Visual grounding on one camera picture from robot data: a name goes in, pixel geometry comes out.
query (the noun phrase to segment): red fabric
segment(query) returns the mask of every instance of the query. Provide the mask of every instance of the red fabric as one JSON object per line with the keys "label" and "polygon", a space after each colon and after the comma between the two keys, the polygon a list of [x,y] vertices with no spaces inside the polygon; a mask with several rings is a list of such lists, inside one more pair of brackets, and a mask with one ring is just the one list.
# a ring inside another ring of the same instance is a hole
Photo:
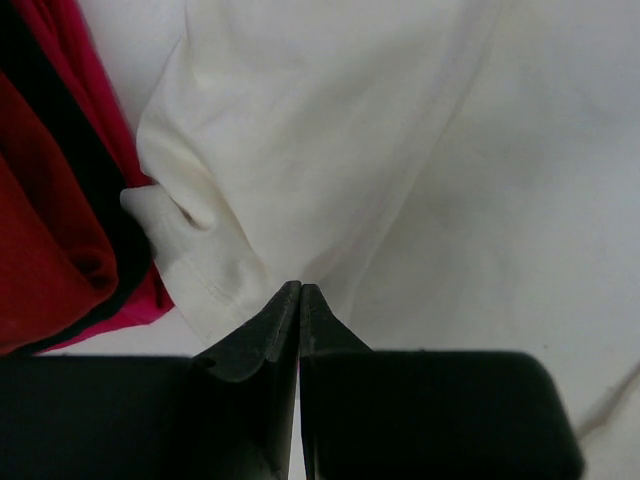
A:
{"label": "red fabric", "polygon": [[[129,128],[93,49],[74,0],[13,0],[40,47],[78,102],[130,187],[150,180],[140,170]],[[99,333],[153,322],[173,307],[155,267],[114,317],[88,328],[60,348]]]}
{"label": "red fabric", "polygon": [[47,128],[0,73],[0,353],[108,299],[115,255]]}

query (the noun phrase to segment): black cloth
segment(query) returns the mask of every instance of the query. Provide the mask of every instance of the black cloth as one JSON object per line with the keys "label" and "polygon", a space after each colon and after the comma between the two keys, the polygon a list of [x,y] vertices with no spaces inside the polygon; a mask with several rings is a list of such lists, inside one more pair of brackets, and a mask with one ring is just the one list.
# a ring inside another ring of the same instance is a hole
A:
{"label": "black cloth", "polygon": [[149,241],[120,205],[125,180],[71,93],[10,0],[0,0],[2,69],[51,132],[115,253],[118,287],[105,302],[60,333],[15,353],[36,353],[115,315],[151,266]]}

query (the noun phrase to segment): white fabric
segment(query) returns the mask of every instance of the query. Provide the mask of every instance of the white fabric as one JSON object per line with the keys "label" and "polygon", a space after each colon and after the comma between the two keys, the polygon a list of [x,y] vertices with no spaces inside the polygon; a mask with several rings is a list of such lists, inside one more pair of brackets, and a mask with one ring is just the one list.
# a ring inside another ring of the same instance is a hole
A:
{"label": "white fabric", "polygon": [[201,338],[230,333],[289,279],[318,283],[348,316],[498,6],[187,1],[138,129],[158,185],[122,199]]}

